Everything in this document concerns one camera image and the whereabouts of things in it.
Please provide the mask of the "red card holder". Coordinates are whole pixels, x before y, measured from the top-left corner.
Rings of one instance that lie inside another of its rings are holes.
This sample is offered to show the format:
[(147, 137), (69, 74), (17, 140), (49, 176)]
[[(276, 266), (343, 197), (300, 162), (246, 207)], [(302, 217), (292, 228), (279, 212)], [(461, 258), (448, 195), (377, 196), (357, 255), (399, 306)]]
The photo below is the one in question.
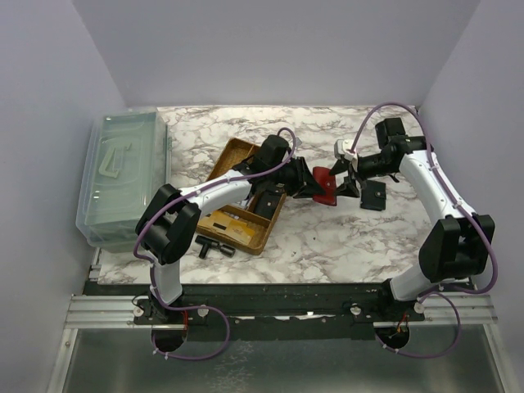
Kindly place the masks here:
[(323, 189), (323, 194), (314, 194), (313, 201), (326, 205), (336, 206), (337, 197), (335, 191), (337, 189), (337, 181), (334, 175), (330, 175), (330, 169), (321, 166), (313, 168), (313, 177), (318, 185)]

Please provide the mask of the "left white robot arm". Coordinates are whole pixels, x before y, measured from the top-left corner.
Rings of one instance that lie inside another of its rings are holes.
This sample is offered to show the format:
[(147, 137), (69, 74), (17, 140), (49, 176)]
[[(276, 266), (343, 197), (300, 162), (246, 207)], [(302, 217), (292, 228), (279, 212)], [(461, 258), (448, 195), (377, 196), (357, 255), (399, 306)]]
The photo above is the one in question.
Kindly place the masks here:
[(292, 142), (272, 134), (254, 155), (218, 178), (180, 189), (167, 183), (157, 190), (135, 227), (133, 254), (150, 262), (150, 291), (161, 305), (171, 306), (183, 293), (180, 260), (204, 216), (272, 186), (282, 186), (290, 197), (325, 193), (305, 159), (294, 157), (296, 135), (289, 128), (280, 131), (288, 132)]

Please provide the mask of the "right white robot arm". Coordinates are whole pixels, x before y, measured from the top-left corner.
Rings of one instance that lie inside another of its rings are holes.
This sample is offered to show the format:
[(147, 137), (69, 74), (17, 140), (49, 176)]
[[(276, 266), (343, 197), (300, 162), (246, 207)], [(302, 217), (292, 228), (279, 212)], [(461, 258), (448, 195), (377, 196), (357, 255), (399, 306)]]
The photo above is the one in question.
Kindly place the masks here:
[(414, 300), (443, 282), (483, 273), (494, 220), (479, 215), (457, 193), (425, 137), (409, 136), (399, 118), (385, 119), (375, 130), (380, 151), (371, 156), (359, 155), (350, 139), (337, 140), (337, 162), (330, 173), (347, 173), (335, 191), (344, 197), (359, 197), (372, 178), (400, 173), (422, 202), (432, 229), (418, 252), (418, 262), (388, 282), (392, 297)]

